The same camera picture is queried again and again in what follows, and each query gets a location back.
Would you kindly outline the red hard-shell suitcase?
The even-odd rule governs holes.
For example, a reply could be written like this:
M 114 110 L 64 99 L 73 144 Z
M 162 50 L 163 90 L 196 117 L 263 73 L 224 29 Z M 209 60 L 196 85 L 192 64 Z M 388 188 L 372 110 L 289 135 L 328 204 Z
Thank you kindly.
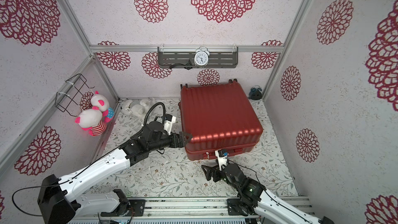
M 215 159 L 216 151 L 222 149 L 230 156 L 250 152 L 263 134 L 262 124 L 237 81 L 183 86 L 179 109 L 182 130 L 192 135 L 185 146 L 191 161 Z

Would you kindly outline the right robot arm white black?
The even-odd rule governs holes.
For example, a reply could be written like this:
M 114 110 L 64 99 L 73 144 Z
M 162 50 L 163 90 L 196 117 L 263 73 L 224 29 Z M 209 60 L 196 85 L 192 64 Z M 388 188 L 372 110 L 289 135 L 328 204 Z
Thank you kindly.
M 228 164 L 222 170 L 218 165 L 202 165 L 208 181 L 224 181 L 235 188 L 239 198 L 231 205 L 233 211 L 249 216 L 257 214 L 276 224 L 332 224 L 327 217 L 319 219 L 288 204 L 257 180 L 247 177 L 236 164 Z

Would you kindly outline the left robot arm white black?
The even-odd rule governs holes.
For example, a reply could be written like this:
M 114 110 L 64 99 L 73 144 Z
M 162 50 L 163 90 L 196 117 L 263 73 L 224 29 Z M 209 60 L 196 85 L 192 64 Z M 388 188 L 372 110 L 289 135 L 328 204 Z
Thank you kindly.
M 130 212 L 130 201 L 121 189 L 93 195 L 86 191 L 105 178 L 147 159 L 153 151 L 185 147 L 192 135 L 172 132 L 174 122 L 174 116 L 167 113 L 162 114 L 160 122 L 148 122 L 146 116 L 136 134 L 92 164 L 61 177 L 53 174 L 46 177 L 39 186 L 40 217 L 46 224 L 67 224 L 75 217 L 94 214 L 117 217 Z

